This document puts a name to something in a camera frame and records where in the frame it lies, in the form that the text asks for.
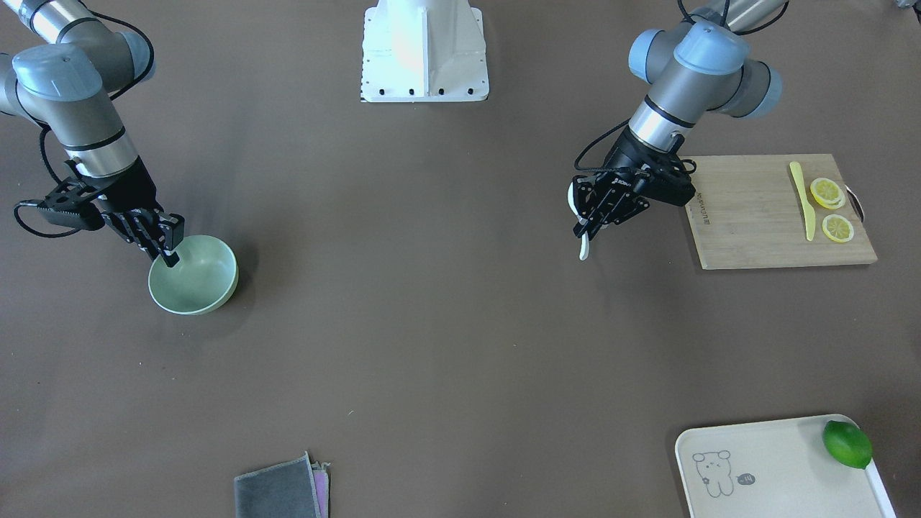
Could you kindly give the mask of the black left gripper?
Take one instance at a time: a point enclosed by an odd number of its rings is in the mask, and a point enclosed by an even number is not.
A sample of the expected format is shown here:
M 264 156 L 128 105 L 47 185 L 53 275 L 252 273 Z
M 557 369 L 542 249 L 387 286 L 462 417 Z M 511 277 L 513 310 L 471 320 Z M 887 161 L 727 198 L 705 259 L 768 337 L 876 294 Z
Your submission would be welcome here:
M 572 179 L 572 210 L 579 221 L 573 226 L 576 238 L 592 240 L 602 227 L 632 219 L 648 209 L 644 197 L 684 206 L 695 195 L 691 182 L 694 161 L 655 150 L 628 128 L 619 134 L 603 168 L 615 168 L 619 173 L 576 175 Z

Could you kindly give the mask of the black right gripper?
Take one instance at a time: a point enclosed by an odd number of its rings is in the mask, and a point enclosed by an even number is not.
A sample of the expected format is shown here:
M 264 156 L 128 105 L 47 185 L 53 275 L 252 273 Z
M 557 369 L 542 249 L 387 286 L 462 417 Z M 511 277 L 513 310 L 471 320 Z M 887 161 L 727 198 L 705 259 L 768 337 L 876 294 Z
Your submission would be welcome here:
M 184 239 L 185 219 L 162 211 L 141 158 L 121 173 L 93 178 L 92 186 L 106 225 L 125 242 L 144 250 L 151 261 L 163 259 L 168 268 L 180 263 L 176 249 Z

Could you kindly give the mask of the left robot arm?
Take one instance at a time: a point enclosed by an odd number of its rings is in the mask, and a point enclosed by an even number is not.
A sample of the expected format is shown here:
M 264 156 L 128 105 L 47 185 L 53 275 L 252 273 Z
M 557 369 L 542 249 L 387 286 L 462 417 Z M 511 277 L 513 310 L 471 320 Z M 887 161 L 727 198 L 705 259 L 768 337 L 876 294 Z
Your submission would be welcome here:
M 632 44 L 628 63 L 649 91 L 628 120 L 612 128 L 616 139 L 601 166 L 583 167 L 567 191 L 578 219 L 573 233 L 583 249 L 599 230 L 620 225 L 652 201 L 684 206 L 695 195 L 694 162 L 679 155 L 707 112 L 750 119 L 768 114 L 783 91 L 780 73 L 750 59 L 745 36 L 773 24 L 786 1 L 711 1 L 681 7 L 670 30 L 650 29 Z

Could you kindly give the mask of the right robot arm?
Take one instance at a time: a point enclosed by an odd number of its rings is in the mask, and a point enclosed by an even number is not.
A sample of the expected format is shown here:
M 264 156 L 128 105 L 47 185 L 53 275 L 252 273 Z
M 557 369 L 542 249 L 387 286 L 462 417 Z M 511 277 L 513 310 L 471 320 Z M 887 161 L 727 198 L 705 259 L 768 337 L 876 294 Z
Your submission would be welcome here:
M 105 14 L 82 1 L 9 1 L 20 22 L 44 40 L 40 46 L 2 55 L 2 112 L 40 128 L 40 154 L 52 132 L 66 154 L 69 177 L 48 168 L 55 188 L 24 200 L 57 238 L 109 227 L 168 268 L 184 232 L 183 217 L 164 211 L 157 187 L 142 163 L 113 101 L 155 71 L 151 41 L 124 23 L 106 26 Z

